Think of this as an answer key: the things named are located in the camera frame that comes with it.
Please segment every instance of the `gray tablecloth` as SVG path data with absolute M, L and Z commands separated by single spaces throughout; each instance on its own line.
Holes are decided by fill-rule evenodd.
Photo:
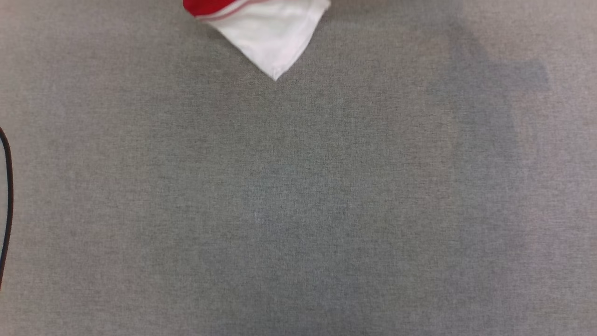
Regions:
M 596 17 L 336 0 L 276 83 L 178 0 L 0 0 L 0 335 L 597 335 Z

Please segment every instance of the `cable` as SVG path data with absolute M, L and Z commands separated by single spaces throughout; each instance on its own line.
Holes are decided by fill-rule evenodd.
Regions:
M 4 147 L 4 158 L 6 160 L 6 179 L 8 189 L 8 210 L 6 212 L 6 229 L 4 231 L 4 242 L 2 244 L 2 255 L 0 256 L 0 290 L 2 289 L 2 276 L 4 275 L 4 266 L 6 265 L 6 254 L 8 252 L 8 241 L 10 239 L 10 230 L 13 227 L 14 210 L 14 185 L 13 185 L 13 159 L 10 156 L 10 146 L 8 139 L 2 127 L 0 127 L 0 140 Z

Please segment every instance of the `gray textile background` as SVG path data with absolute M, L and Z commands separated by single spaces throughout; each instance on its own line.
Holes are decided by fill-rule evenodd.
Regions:
M 597 335 L 596 17 L 335 0 L 275 83 L 179 0 L 0 0 L 0 335 Z

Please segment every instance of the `white fabric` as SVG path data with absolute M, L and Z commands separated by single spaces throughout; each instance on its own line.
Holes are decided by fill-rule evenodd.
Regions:
M 250 4 L 225 8 L 210 16 L 224 16 L 223 19 L 200 19 L 206 19 L 274 80 L 304 52 L 319 19 L 330 6 L 329 0 L 245 0 L 239 3 L 244 2 Z

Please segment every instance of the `red and white cloth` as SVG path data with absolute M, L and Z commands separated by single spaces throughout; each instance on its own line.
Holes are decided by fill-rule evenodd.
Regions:
M 183 0 L 183 5 L 277 80 L 304 52 L 330 0 Z

